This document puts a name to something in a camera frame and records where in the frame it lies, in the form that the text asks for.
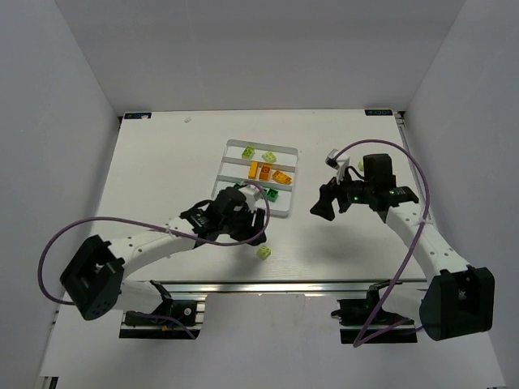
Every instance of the white wall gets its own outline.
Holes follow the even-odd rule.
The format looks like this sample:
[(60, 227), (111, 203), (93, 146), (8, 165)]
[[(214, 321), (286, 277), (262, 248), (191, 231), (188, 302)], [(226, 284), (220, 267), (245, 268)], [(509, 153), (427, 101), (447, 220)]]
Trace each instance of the white wall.
[(57, 0), (117, 113), (406, 109), (464, 0)]
[(406, 116), (441, 230), (494, 273), (491, 339), (508, 387), (519, 387), (518, 20), (519, 2), (468, 1)]
[[(37, 260), (58, 228), (96, 209), (118, 124), (52, 0), (2, 4), (0, 53), (0, 379), (32, 388), (55, 309)], [(53, 293), (79, 235), (49, 258)]]

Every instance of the white cable clip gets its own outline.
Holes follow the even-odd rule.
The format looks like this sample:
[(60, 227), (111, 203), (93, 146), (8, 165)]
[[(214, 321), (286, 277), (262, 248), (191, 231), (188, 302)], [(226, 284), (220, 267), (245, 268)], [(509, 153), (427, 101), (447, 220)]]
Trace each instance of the white cable clip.
[(171, 236), (171, 239), (175, 239), (175, 236), (173, 235), (173, 232), (171, 231), (171, 225), (169, 223), (166, 223), (165, 225), (165, 233)]
[(414, 223), (413, 226), (420, 225), (421, 223), (424, 223), (424, 224), (434, 224), (431, 219), (424, 219), (423, 216), (420, 216), (418, 218), (418, 221), (416, 223)]

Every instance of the cable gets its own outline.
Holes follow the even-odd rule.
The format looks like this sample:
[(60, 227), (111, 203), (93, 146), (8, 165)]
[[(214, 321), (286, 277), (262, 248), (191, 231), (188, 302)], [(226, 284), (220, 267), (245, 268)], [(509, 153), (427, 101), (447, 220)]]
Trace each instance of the cable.
[(139, 227), (145, 227), (146, 229), (151, 229), (153, 231), (157, 231), (160, 233), (171, 233), (172, 235), (175, 235), (177, 237), (184, 237), (186, 239), (192, 239), (192, 240), (200, 242), (200, 243), (207, 243), (208, 245), (214, 245), (214, 246), (220, 246), (220, 247), (246, 245), (247, 243), (251, 243), (251, 242), (255, 241), (267, 229), (268, 222), (270, 221), (270, 206), (268, 205), (267, 195), (264, 193), (264, 191), (260, 185), (258, 185), (257, 183), (255, 183), (253, 181), (249, 181), (249, 180), (245, 180), (244, 182), (246, 184), (250, 184), (250, 185), (254, 186), (257, 190), (259, 190), (259, 192), (261, 193), (261, 196), (263, 197), (264, 202), (265, 202), (265, 224), (264, 224), (263, 228), (254, 237), (250, 237), (250, 238), (246, 239), (245, 241), (241, 241), (241, 242), (220, 243), (220, 242), (209, 241), (207, 239), (197, 237), (196, 235), (190, 235), (188, 233), (181, 233), (180, 231), (170, 230), (169, 228), (162, 227), (160, 225), (144, 223), (142, 221), (137, 221), (137, 220), (123, 219), (121, 217), (112, 217), (112, 216), (87, 217), (86, 219), (77, 220), (74, 223), (70, 223), (69, 225), (63, 227), (62, 229), (57, 231), (54, 234), (54, 236), (51, 237), (50, 240), (45, 245), (45, 248), (41, 252), (40, 260), (38, 262), (38, 286), (40, 287), (41, 292), (49, 300), (56, 302), (58, 304), (63, 304), (65, 306), (74, 305), (74, 302), (72, 302), (72, 301), (64, 301), (60, 298), (54, 297), (52, 294), (49, 293), (49, 291), (47, 290), (47, 288), (45, 287), (45, 284), (43, 282), (43, 264), (45, 263), (45, 258), (47, 257), (47, 254), (49, 253), (50, 247), (52, 247), (52, 245), (59, 239), (59, 237), (61, 237), (69, 229), (73, 229), (74, 227), (77, 227), (78, 225), (85, 224), (85, 223), (91, 223), (93, 221), (115, 221), (118, 223), (138, 225)]
[[(388, 140), (364, 139), (364, 140), (359, 140), (358, 142), (353, 142), (349, 146), (344, 147), (342, 150), (340, 150), (333, 157), (333, 159), (335, 161), (337, 161), (337, 158), (339, 156), (341, 156), (341, 154), (343, 154), (344, 152), (350, 150), (352, 147), (358, 146), (359, 144), (363, 144), (363, 143), (382, 143), (382, 144), (387, 144), (388, 146), (397, 148), (398, 150), (403, 152), (407, 156), (407, 158), (409, 158), (410, 161), (413, 162), (413, 165), (418, 170), (418, 172), (420, 174), (420, 177), (422, 179), (422, 182), (423, 182), (423, 190), (424, 190), (424, 193), (425, 193), (425, 207), (423, 209), (422, 219), (425, 220), (427, 218), (427, 215), (429, 214), (429, 206), (431, 204), (431, 194), (429, 192), (429, 184), (427, 182), (427, 179), (425, 178), (425, 173), (423, 172), (422, 167), (420, 166), (420, 164), (402, 146), (399, 146), (399, 145), (397, 145), (396, 143), (393, 143), (393, 142), (389, 142)], [(404, 269), (407, 266), (407, 263), (409, 263), (411, 257), (413, 256), (414, 248), (418, 244), (418, 239), (420, 238), (420, 235), (422, 235), (422, 231), (423, 231), (424, 227), (425, 227), (425, 222), (424, 221), (420, 222), (420, 224), (418, 226), (418, 230), (416, 231), (416, 234), (414, 235), (413, 241), (411, 242), (411, 244), (409, 246), (407, 254), (404, 257), (404, 260), (402, 261), (402, 264), (398, 268), (397, 273), (395, 274), (395, 276), (393, 277), (393, 279), (389, 283), (388, 288), (386, 289), (386, 291), (384, 292), (384, 294), (380, 298), (379, 302), (377, 303), (377, 305), (375, 306), (373, 311), (370, 313), (370, 315), (367, 318), (366, 322), (362, 326), (362, 329), (360, 330), (360, 332), (358, 333), (357, 337), (355, 338), (355, 340), (354, 340), (354, 347), (355, 348), (357, 348), (358, 346), (360, 346), (362, 344), (365, 344), (367, 341), (369, 341), (369, 340), (371, 340), (373, 338), (376, 338), (377, 336), (382, 335), (382, 334), (384, 334), (384, 333), (386, 333), (388, 331), (391, 331), (393, 328), (396, 328), (396, 327), (400, 326), (401, 324), (407, 323), (407, 321), (409, 321), (408, 319), (401, 320), (398, 323), (395, 323), (395, 324), (393, 324), (393, 325), (391, 325), (389, 327), (386, 327), (386, 328), (384, 328), (382, 330), (379, 330), (379, 331), (377, 331), (377, 332), (375, 332), (375, 333), (373, 333), (373, 334), (363, 338), (364, 334), (366, 334), (366, 331), (367, 331), (368, 327), (371, 325), (371, 322), (373, 322), (373, 319), (379, 313), (379, 310), (382, 308), (382, 305), (388, 299), (389, 294), (391, 293), (392, 289), (395, 287), (395, 284), (397, 283), (398, 279), (400, 279), (401, 274), (404, 272)]]
[(168, 320), (170, 322), (173, 322), (177, 324), (179, 327), (181, 327), (192, 339), (196, 339), (196, 337), (193, 335), (191, 331), (189, 331), (189, 328), (184, 326), (179, 320), (172, 316), (162, 316), (161, 314), (143, 314), (142, 312), (136, 312), (134, 310), (128, 310), (127, 314), (130, 314), (132, 316), (136, 316), (138, 318), (156, 318), (159, 320)]
[(355, 175), (356, 175), (358, 178), (360, 178), (361, 180), (364, 181), (364, 176), (363, 176), (361, 173), (359, 173), (359, 172), (357, 171), (357, 169), (354, 168), (353, 166), (348, 166), (348, 167), (346, 168), (346, 170), (351, 170), (352, 172), (355, 173)]

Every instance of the lego brick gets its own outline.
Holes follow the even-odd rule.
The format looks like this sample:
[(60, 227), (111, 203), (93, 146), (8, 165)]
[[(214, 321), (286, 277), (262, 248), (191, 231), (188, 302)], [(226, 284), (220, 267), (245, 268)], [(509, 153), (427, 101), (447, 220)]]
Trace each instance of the lego brick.
[(283, 172), (280, 172), (279, 170), (276, 170), (274, 174), (272, 175), (272, 179), (275, 182), (279, 182), (280, 184), (289, 185), (292, 182), (292, 178), (284, 174)]
[(269, 189), (267, 192), (267, 199), (268, 199), (268, 201), (274, 202), (274, 201), (276, 201), (278, 195), (279, 195), (279, 193), (277, 192), (277, 190)]
[(259, 172), (259, 179), (260, 181), (268, 181), (270, 179), (270, 170), (271, 170), (271, 165), (269, 164), (264, 164), (262, 167), (261, 167), (261, 171)]
[(273, 164), (277, 161), (276, 156), (272, 152), (265, 152), (262, 155), (263, 159), (266, 160), (268, 163)]
[(251, 146), (247, 146), (247, 147), (245, 147), (245, 150), (243, 150), (242, 158), (244, 160), (250, 160), (253, 155), (254, 155), (254, 148)]
[(256, 251), (256, 255), (260, 257), (263, 261), (268, 258), (268, 256), (272, 253), (272, 251), (267, 246), (261, 246), (258, 251)]
[(249, 169), (249, 180), (255, 180), (257, 173), (258, 173), (258, 162), (253, 160), (251, 163), (251, 168)]

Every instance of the yellow-green cube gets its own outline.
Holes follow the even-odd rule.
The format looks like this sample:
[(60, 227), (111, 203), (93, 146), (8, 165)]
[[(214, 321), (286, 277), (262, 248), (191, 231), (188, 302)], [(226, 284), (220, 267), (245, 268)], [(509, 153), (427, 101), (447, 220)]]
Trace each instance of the yellow-green cube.
[(256, 255), (258, 255), (258, 257), (260, 257), (263, 261), (267, 259), (270, 254), (271, 251), (267, 246), (261, 246), (256, 252)]
[(263, 155), (262, 155), (263, 159), (266, 160), (269, 164), (273, 164), (274, 162), (277, 161), (277, 158), (274, 154), (272, 154), (271, 152), (265, 152)]
[(254, 148), (251, 146), (247, 146), (247, 147), (245, 147), (245, 150), (243, 150), (242, 158), (244, 160), (250, 160), (253, 155), (254, 155)]

